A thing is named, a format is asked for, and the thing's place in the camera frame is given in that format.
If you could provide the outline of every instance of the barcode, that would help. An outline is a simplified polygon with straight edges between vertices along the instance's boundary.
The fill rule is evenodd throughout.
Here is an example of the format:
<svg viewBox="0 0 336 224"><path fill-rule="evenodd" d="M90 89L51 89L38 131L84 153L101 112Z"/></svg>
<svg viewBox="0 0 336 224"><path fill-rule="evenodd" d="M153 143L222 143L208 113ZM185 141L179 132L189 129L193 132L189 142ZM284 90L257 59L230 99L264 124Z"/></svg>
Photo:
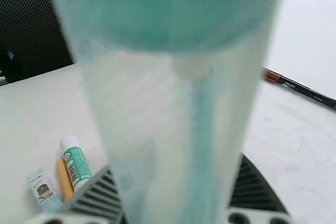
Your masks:
<svg viewBox="0 0 336 224"><path fill-rule="evenodd" d="M73 161L69 162L68 171L72 184L76 183L79 178Z"/></svg>

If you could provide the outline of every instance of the small tube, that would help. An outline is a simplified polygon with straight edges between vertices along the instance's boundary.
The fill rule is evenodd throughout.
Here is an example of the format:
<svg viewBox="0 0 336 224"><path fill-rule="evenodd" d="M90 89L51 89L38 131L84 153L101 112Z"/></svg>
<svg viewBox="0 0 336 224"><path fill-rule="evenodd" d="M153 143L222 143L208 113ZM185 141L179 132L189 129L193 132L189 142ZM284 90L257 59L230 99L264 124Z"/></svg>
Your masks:
<svg viewBox="0 0 336 224"><path fill-rule="evenodd" d="M91 178L89 166L85 161L79 140L75 136L66 136L60 141L60 147L73 190L76 191Z"/></svg>
<svg viewBox="0 0 336 224"><path fill-rule="evenodd" d="M63 201L67 200L74 194L74 189L68 174L67 166L62 157L57 159L57 174L62 188Z"/></svg>

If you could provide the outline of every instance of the metal grate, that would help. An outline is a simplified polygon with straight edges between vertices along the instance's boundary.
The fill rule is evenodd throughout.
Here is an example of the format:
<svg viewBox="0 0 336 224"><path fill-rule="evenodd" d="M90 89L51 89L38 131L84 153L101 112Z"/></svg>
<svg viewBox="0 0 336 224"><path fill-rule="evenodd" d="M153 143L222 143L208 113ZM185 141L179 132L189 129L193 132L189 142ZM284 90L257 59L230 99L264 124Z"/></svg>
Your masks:
<svg viewBox="0 0 336 224"><path fill-rule="evenodd" d="M110 223L122 223L121 203L108 166L65 201L58 212L105 217Z"/></svg>
<svg viewBox="0 0 336 224"><path fill-rule="evenodd" d="M286 209L257 168L243 156L230 208L272 211L287 215ZM82 186L58 212L76 212L107 218L112 224L126 223L113 176L106 166Z"/></svg>
<svg viewBox="0 0 336 224"><path fill-rule="evenodd" d="M230 207L287 212L261 173L245 156L240 165Z"/></svg>
<svg viewBox="0 0 336 224"><path fill-rule="evenodd" d="M0 47L25 77L72 64L52 0L0 0Z"/></svg>

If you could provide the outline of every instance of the black mesh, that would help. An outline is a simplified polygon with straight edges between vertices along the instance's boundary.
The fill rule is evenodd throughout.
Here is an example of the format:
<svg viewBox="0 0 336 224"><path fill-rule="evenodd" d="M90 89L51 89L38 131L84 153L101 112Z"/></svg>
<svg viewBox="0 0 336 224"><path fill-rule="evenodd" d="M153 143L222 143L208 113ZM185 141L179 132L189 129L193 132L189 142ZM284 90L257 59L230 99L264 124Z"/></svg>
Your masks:
<svg viewBox="0 0 336 224"><path fill-rule="evenodd" d="M264 177L245 156L240 165L230 206L287 213Z"/></svg>
<svg viewBox="0 0 336 224"><path fill-rule="evenodd" d="M72 64L52 0L0 0L0 47L26 78Z"/></svg>

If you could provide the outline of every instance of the black pen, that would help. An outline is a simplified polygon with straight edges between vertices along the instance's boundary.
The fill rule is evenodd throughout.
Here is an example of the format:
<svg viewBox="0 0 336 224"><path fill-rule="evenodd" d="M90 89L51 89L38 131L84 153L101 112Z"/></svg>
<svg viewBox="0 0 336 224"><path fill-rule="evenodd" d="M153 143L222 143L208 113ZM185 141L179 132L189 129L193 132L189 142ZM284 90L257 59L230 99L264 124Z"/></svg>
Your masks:
<svg viewBox="0 0 336 224"><path fill-rule="evenodd" d="M275 73L267 68L265 68L264 79L268 82L282 84L283 86L289 87L291 90L295 90L300 94L303 94L319 103L322 103L334 110L336 110L336 100L326 97L304 85L301 85L295 81L292 81L278 73Z"/></svg>

